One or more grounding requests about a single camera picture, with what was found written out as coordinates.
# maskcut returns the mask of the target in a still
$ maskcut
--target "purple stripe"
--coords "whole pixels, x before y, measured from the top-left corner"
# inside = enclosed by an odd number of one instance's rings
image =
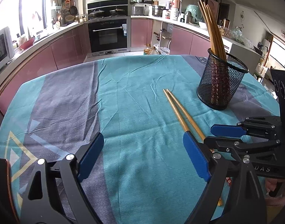
[[[187,63],[202,77],[205,70],[205,64],[201,58],[196,56],[183,55]],[[271,113],[264,109],[260,102],[247,90],[242,83],[239,85],[228,108],[235,114],[238,121],[244,121],[245,117],[270,116]],[[262,139],[252,137],[253,142],[260,142]]]
[[[68,67],[46,75],[31,113],[28,132],[31,120],[36,120],[39,122],[34,128],[36,135],[63,151],[75,153],[100,131],[97,94],[97,62]],[[24,145],[37,158],[57,161],[64,157],[51,148],[38,144],[31,134],[25,135]],[[27,156],[22,155],[20,167],[28,160]],[[32,169],[33,166],[29,167],[20,176],[20,187],[28,182]],[[105,181],[102,153],[90,176],[83,180],[81,186],[102,222],[116,224]],[[62,183],[59,183],[59,191],[66,215],[73,218]]]

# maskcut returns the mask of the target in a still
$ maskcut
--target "oven door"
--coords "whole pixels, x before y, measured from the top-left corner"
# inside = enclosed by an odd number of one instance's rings
[[[107,20],[88,24],[92,53],[116,53],[127,49],[127,19]]]

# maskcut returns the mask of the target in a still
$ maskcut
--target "metal screw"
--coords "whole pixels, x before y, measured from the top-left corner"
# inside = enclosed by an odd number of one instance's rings
[[[221,155],[219,153],[214,153],[213,154],[213,158],[215,159],[220,159],[221,158]]]
[[[45,162],[45,159],[40,158],[40,159],[37,161],[37,164],[38,164],[38,165],[42,165],[42,164],[44,164],[44,162]]]
[[[74,154],[69,154],[69,155],[66,156],[66,159],[67,160],[72,160],[74,157],[75,157]]]
[[[250,162],[250,160],[249,160],[248,158],[246,158],[246,157],[245,157],[245,158],[243,158],[243,162],[244,162],[244,163],[249,163],[249,162]]]

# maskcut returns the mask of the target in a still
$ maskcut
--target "blue gripper pad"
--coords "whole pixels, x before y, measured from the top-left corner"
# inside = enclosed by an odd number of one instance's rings
[[[228,136],[240,138],[246,135],[246,130],[240,126],[234,125],[213,125],[211,133],[215,136]]]
[[[79,162],[79,172],[77,175],[77,180],[79,183],[90,175],[90,172],[92,171],[92,168],[94,167],[103,146],[104,137],[102,134],[99,134]]]
[[[183,136],[183,144],[192,161],[192,164],[197,171],[199,177],[203,178],[206,182],[208,182],[211,178],[211,174],[209,172],[209,163],[202,151],[197,145],[197,142],[194,137],[191,137],[187,131]]]

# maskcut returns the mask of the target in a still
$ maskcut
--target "utensil holder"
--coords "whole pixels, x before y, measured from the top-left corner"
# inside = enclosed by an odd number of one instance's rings
[[[218,58],[211,49],[208,49],[208,53],[197,96],[208,107],[224,110],[249,70],[243,62],[228,53],[227,61]]]

